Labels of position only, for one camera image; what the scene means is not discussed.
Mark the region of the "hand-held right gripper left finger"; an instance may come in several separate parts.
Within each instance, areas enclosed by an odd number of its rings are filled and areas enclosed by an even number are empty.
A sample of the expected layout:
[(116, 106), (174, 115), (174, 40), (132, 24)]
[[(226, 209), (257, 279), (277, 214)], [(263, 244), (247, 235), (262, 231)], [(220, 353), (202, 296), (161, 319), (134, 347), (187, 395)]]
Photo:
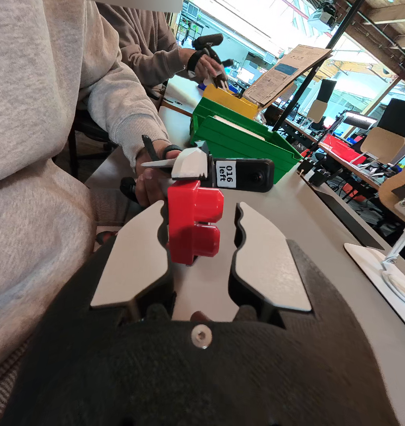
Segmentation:
[(92, 309), (122, 307), (141, 320), (153, 304), (174, 310), (174, 278), (168, 243), (168, 208), (157, 201), (117, 233), (90, 302)]

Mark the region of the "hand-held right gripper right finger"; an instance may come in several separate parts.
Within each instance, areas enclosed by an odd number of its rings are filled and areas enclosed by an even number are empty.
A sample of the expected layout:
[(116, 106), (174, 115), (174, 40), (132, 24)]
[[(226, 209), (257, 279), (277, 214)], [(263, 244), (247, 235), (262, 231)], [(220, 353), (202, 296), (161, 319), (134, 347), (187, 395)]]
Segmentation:
[(280, 311), (310, 313), (311, 302), (283, 233), (242, 201), (236, 204), (234, 225), (228, 294), (235, 305), (252, 306), (261, 321), (281, 321)]

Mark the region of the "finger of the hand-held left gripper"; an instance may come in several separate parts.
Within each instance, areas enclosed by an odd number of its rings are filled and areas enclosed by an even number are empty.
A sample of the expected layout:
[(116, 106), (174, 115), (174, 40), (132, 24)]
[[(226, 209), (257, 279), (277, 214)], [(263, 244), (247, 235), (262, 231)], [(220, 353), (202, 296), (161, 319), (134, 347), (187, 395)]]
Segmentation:
[(195, 147), (186, 148), (172, 159), (142, 163), (144, 168), (159, 169), (172, 180), (206, 180), (209, 175), (210, 152), (205, 141), (197, 141)]

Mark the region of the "red building block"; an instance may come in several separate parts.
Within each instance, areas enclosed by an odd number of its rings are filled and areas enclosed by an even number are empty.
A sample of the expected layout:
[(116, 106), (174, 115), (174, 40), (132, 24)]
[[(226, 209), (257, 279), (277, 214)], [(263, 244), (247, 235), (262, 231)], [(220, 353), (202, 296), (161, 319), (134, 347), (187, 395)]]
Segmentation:
[(177, 181), (168, 189), (169, 251), (174, 263), (192, 265), (197, 256), (214, 257), (223, 215), (224, 195), (201, 187), (199, 180)]

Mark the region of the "person's left forearm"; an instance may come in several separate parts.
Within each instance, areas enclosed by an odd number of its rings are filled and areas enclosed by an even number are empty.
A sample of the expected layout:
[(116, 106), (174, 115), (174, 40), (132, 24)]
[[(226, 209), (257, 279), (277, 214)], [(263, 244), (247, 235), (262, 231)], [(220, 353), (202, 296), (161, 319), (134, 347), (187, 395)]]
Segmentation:
[(105, 76), (80, 89), (79, 101), (110, 140), (122, 148), (134, 172), (144, 148), (142, 135), (169, 142), (167, 130), (139, 79), (119, 60)]

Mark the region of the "white flat object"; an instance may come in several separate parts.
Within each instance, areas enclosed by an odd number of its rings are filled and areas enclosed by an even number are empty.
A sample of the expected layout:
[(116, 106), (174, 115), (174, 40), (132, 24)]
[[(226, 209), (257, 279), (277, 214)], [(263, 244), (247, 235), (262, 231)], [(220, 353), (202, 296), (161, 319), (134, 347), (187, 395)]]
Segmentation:
[(260, 135), (258, 135), (256, 133), (254, 133), (254, 132), (252, 132), (252, 131), (250, 131), (250, 130), (244, 128), (244, 127), (242, 127), (242, 126), (234, 124), (233, 122), (230, 122), (230, 121), (228, 121), (228, 120), (226, 120), (226, 119), (224, 119), (222, 117), (219, 117), (219, 116), (215, 115), (213, 118), (215, 120), (219, 121), (219, 122), (222, 122), (223, 124), (225, 124), (225, 125), (227, 125), (229, 127), (235, 128), (238, 131), (241, 131), (241, 132), (243, 132), (245, 134), (248, 134), (248, 135), (250, 135), (252, 137), (258, 138), (259, 140), (265, 141), (265, 138), (263, 136), (260, 136)]

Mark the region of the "person's left hand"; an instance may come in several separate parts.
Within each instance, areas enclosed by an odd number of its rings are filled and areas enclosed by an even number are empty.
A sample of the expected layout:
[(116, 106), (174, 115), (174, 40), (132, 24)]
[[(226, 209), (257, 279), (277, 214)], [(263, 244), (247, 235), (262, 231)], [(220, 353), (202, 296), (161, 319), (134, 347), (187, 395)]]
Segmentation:
[(152, 162), (153, 155), (158, 159), (175, 159), (181, 153), (180, 150), (172, 149), (172, 144), (165, 140), (152, 141), (148, 136), (142, 136), (144, 147), (136, 156), (136, 186), (135, 195), (138, 203), (148, 207), (157, 201), (164, 201), (166, 196), (163, 192), (166, 184), (171, 179), (169, 173), (162, 168), (144, 167), (143, 164)]

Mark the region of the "black device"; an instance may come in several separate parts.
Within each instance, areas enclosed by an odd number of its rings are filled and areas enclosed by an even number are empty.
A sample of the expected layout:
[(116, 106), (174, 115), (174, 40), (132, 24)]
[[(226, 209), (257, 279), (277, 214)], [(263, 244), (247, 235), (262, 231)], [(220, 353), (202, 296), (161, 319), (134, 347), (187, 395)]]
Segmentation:
[(297, 168), (297, 172), (300, 175), (306, 175), (310, 171), (313, 171), (313, 174), (308, 182), (313, 186), (319, 187), (342, 173), (344, 168), (331, 156), (316, 153), (315, 157), (306, 157)]

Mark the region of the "red storage bin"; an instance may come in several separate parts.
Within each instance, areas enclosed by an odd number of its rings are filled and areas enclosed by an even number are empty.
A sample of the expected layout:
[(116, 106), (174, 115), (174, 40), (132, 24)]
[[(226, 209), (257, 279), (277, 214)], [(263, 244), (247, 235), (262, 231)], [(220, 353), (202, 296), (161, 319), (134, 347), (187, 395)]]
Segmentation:
[(322, 143), (327, 145), (331, 152), (344, 161), (354, 162), (355, 164), (361, 164), (365, 161), (364, 156), (360, 157), (361, 154), (356, 152), (351, 146), (331, 134), (327, 134)]

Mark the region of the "black metal pole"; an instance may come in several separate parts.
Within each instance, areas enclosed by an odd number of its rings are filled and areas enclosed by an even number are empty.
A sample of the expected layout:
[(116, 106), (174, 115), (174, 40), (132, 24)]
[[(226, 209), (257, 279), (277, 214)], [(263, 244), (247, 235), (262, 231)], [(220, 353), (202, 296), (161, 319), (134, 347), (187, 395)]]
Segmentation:
[[(329, 43), (327, 44), (326, 48), (329, 50), (333, 50), (335, 45), (337, 44), (338, 40), (341, 38), (341, 36), (344, 34), (345, 30), (351, 23), (351, 21), (354, 19), (356, 13), (361, 8), (362, 4), (364, 3), (364, 0), (357, 0), (355, 1), (352, 6), (349, 8), (347, 14), (345, 15), (344, 19), (338, 26), (337, 31), (333, 35), (333, 37), (330, 39)], [(278, 120), (276, 121), (275, 125), (273, 126), (273, 131), (278, 131), (282, 124), (284, 123), (285, 119), (288, 117), (290, 112), (293, 110), (295, 104), (298, 102), (298, 100), (301, 98), (303, 92), (308, 87), (309, 83), (313, 80), (315, 77), (317, 71), (322, 66), (326, 58), (323, 58), (319, 60), (309, 71), (308, 75), (306, 76), (305, 80), (302, 82), (301, 86), (295, 93), (293, 99), (289, 102), (288, 106), (285, 108), (284, 112), (280, 115)]]

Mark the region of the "black chair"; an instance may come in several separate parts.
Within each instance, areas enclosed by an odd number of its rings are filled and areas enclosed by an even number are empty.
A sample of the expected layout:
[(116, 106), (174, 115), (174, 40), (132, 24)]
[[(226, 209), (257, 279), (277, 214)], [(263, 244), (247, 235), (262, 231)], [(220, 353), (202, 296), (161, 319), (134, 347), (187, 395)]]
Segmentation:
[[(76, 132), (83, 133), (86, 137), (93, 141), (103, 143), (103, 152), (77, 155)], [(105, 160), (109, 157), (112, 150), (117, 148), (117, 144), (111, 141), (107, 131), (103, 130), (96, 122), (93, 121), (87, 110), (77, 110), (74, 121), (67, 138), (69, 150), (69, 163), (71, 175), (78, 178), (79, 160)]]

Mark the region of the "lit light panel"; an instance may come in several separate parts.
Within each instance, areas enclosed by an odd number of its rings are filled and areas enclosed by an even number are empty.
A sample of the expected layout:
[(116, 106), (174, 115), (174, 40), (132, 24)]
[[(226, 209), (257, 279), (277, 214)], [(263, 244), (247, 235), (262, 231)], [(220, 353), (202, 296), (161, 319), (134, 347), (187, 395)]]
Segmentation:
[(362, 130), (369, 130), (377, 123), (376, 119), (354, 111), (344, 111), (342, 118), (342, 124), (350, 125)]

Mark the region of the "person in grey hoodie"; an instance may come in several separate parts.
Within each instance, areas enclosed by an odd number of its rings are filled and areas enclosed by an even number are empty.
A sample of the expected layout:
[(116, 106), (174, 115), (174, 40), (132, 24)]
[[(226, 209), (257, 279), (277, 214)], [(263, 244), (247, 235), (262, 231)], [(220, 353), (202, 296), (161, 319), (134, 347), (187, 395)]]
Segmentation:
[(121, 60), (94, 1), (0, 1), (0, 418), (28, 339), (88, 258), (88, 188), (52, 160), (79, 91)]

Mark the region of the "white ceiling projector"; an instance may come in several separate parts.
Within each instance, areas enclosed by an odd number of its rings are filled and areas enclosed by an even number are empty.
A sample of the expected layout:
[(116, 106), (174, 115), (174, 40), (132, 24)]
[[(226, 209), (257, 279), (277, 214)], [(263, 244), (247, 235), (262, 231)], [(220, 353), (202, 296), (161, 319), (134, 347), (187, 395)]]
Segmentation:
[(336, 13), (334, 2), (325, 1), (308, 17), (308, 25), (321, 33), (331, 32), (337, 23)]

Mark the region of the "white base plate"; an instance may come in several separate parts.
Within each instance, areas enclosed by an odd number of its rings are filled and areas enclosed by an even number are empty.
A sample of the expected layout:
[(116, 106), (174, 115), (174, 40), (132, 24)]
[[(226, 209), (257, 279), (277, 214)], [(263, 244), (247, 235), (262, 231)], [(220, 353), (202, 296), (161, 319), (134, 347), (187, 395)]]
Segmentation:
[(405, 324), (405, 274), (397, 266), (401, 246), (396, 244), (387, 254), (350, 243), (344, 248)]

